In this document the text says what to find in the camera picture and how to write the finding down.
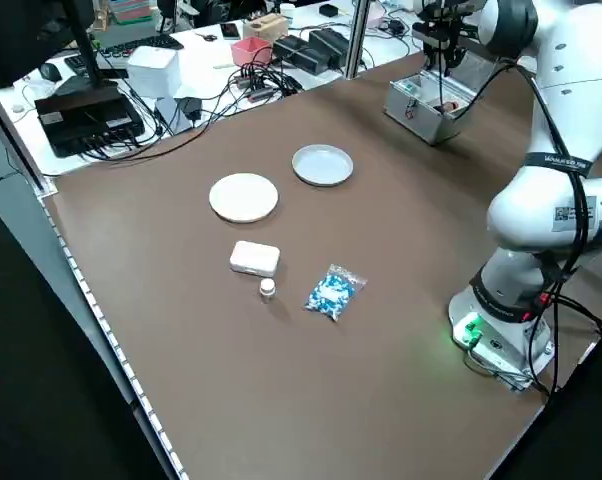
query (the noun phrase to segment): white plate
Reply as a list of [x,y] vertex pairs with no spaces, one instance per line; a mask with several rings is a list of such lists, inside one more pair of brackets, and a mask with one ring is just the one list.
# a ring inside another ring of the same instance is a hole
[[292,157],[295,173],[310,185],[330,187],[345,182],[354,164],[343,150],[331,145],[308,145]]
[[222,178],[210,189],[210,206],[234,223],[261,220],[274,210],[279,193],[270,180],[254,173],[235,173]]

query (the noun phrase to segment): small white bottle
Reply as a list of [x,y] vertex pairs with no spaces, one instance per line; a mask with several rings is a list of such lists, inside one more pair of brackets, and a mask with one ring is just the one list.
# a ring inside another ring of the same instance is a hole
[[259,286],[259,293],[261,294],[261,299],[268,303],[274,298],[274,294],[277,291],[277,287],[274,284],[274,280],[271,278],[264,278],[261,280],[261,285]]

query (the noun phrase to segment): blue candy bag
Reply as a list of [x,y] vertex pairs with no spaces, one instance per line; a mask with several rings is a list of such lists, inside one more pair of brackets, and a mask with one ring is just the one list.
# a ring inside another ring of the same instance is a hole
[[330,265],[325,278],[310,293],[305,308],[324,313],[336,322],[354,294],[366,283],[365,278],[339,265]]

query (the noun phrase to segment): white box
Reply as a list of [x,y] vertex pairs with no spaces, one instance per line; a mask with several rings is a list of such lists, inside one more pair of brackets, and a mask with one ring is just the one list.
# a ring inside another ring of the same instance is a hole
[[181,86],[179,55],[166,48],[137,47],[128,59],[128,75],[142,97],[174,97]]
[[277,247],[240,240],[230,256],[230,268],[235,272],[273,277],[280,255]]

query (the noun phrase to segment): white cube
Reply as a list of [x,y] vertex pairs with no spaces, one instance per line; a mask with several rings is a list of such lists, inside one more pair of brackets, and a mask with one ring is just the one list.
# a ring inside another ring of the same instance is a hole
[[137,47],[128,59],[128,75],[142,97],[174,97],[181,86],[179,55],[166,48]]

